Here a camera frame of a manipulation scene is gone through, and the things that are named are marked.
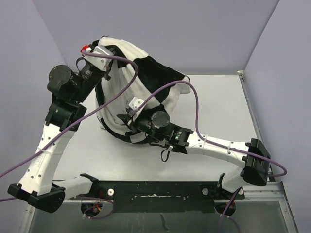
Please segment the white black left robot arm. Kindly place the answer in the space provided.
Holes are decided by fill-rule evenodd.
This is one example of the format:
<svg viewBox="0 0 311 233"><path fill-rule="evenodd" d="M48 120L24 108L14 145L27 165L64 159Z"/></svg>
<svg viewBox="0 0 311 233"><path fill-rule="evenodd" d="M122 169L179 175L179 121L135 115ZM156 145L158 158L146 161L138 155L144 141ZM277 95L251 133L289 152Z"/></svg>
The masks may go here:
<svg viewBox="0 0 311 233"><path fill-rule="evenodd" d="M81 174L75 178L53 181L56 168L69 141L84 120L86 107L82 102L109 70L111 60L99 62L100 67L86 61L79 73L66 65L58 65L49 73L47 89L52 94L43 134L26 173L8 188L8 194L48 213L78 195L92 200L98 196L97 179Z"/></svg>

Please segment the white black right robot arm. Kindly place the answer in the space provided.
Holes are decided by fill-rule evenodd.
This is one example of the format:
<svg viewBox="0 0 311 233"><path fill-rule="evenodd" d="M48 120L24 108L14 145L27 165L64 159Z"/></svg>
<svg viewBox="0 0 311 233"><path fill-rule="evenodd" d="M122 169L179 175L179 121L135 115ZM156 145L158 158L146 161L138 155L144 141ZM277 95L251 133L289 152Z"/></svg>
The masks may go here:
<svg viewBox="0 0 311 233"><path fill-rule="evenodd" d="M145 133L151 142L159 142L167 151L200 154L236 165L233 171L220 175L216 192L223 199L244 185L267 184L270 155L258 139L234 142L199 135L171 123L169 114L164 111L141 113L139 116L118 114L117 117L131 131Z"/></svg>

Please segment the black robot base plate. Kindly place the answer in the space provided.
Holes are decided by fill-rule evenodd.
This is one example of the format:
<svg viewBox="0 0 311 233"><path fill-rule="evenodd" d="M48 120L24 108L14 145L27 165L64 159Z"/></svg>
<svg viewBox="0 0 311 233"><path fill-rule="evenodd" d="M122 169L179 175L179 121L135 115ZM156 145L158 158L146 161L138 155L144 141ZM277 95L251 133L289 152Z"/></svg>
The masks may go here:
<svg viewBox="0 0 311 233"><path fill-rule="evenodd" d="M115 213L214 213L232 195L215 181L96 181L77 198L111 200Z"/></svg>

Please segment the black white checkered pillowcase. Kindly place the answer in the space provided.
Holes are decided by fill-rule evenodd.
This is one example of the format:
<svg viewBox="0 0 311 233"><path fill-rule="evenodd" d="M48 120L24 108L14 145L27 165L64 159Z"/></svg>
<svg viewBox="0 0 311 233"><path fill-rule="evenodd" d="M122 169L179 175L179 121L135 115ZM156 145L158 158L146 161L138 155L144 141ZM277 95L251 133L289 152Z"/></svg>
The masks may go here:
<svg viewBox="0 0 311 233"><path fill-rule="evenodd" d="M138 66L138 76L131 86L116 100L98 111L96 114L97 119L110 135L123 142L132 144L147 143L148 140L144 133L130 131L117 115L126 112L128 103L133 97L145 100L160 87L178 81L178 84L157 93L143 108L144 111L148 112L158 110L171 114L179 96L190 93L190 87L182 83L183 81L189 82L189 77L177 70L162 65L143 49L128 41L103 36L92 44L113 49L116 56L134 61Z"/></svg>

